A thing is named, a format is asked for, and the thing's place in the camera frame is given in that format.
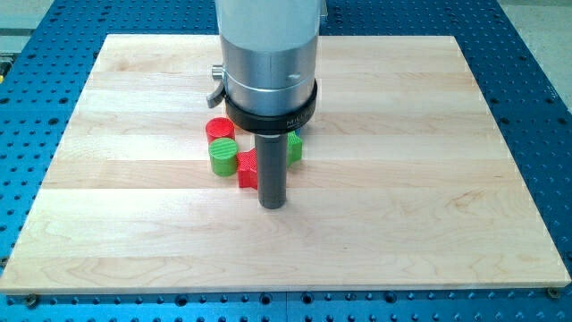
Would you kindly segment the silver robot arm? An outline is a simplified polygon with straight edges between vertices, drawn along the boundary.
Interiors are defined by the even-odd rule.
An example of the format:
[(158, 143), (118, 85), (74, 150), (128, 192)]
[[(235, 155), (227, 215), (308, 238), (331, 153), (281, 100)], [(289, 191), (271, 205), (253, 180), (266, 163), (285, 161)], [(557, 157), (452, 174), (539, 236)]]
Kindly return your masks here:
[(318, 85), (321, 0), (215, 0), (223, 61), (209, 107), (225, 103), (241, 129), (278, 135), (307, 123)]

